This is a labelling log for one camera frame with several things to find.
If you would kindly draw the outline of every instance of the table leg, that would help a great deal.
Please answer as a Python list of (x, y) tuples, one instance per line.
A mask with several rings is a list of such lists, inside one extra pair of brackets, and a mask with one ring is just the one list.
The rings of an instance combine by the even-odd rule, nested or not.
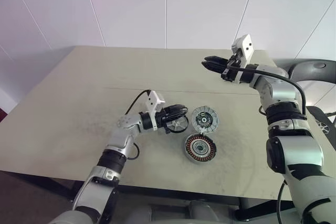
[[(235, 211), (235, 217), (239, 221), (249, 221), (250, 219), (273, 214), (276, 212), (277, 201), (269, 200), (262, 204), (246, 208), (246, 209), (238, 209)], [(281, 201), (281, 211), (294, 208), (293, 201), (282, 200)]]

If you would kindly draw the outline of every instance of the dark floor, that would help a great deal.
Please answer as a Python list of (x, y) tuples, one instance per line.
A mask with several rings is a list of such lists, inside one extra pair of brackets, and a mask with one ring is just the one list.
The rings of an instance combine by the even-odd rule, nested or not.
[[(251, 204), (260, 203), (260, 200), (251, 199)], [(144, 205), (187, 206), (189, 201), (148, 197), (132, 194), (120, 194), (116, 210), (111, 223), (124, 224), (125, 219), (137, 207)], [(235, 206), (211, 204), (211, 208), (219, 217), (221, 223), (242, 223), (233, 220)], [(1, 224), (47, 224), (64, 211), (70, 210), (72, 203), (63, 197), (23, 182), (15, 177), (0, 172), (0, 217)], [(183, 218), (180, 212), (161, 211), (155, 213), (156, 220)], [(282, 213), (284, 223), (300, 223), (295, 210)], [(250, 221), (251, 224), (277, 223), (276, 216), (270, 215), (258, 220)]]

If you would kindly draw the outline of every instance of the copper coil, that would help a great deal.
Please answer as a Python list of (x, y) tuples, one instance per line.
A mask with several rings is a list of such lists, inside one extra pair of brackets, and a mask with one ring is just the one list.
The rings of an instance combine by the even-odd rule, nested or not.
[[(191, 144), (193, 143), (194, 140), (204, 141), (208, 144), (209, 153), (207, 154), (207, 156), (199, 157), (199, 156), (197, 156), (193, 153)], [(215, 145), (215, 143), (210, 138), (208, 138), (207, 136), (204, 136), (204, 135), (193, 135), (190, 138), (188, 138), (185, 142), (185, 150), (186, 150), (187, 154), (193, 160), (198, 161), (198, 162), (210, 161), (216, 155), (216, 145)]]

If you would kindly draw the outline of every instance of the white wall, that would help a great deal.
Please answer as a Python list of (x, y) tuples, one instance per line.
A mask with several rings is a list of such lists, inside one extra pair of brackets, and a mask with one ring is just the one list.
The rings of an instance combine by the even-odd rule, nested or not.
[(17, 102), (15, 102), (5, 91), (0, 89), (0, 108), (8, 114), (16, 105)]
[[(226, 48), (336, 60), (334, 0), (0, 0), (0, 88), (19, 102), (75, 45)], [(316, 104), (334, 86), (311, 84)]]

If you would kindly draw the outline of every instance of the beige tabletop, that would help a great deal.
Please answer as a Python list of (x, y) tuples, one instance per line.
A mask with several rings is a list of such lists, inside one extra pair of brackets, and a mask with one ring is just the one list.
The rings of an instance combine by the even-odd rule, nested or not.
[[(260, 98), (246, 84), (224, 82), (206, 70), (205, 56), (230, 50), (76, 47), (0, 124), (0, 169), (84, 180), (96, 165), (118, 118), (141, 90), (161, 93), (166, 105), (185, 104), (188, 115), (208, 105), (220, 120), (208, 136), (216, 157), (204, 165), (186, 158), (183, 141), (195, 133), (143, 134), (140, 156), (128, 161), (121, 184), (227, 196), (276, 199), (282, 176), (266, 162), (267, 121)], [(252, 63), (274, 65), (264, 51)], [(132, 109), (144, 109), (143, 98)], [(336, 153), (309, 114), (320, 143), (323, 171), (336, 176)], [(290, 199), (287, 189), (283, 199)]]

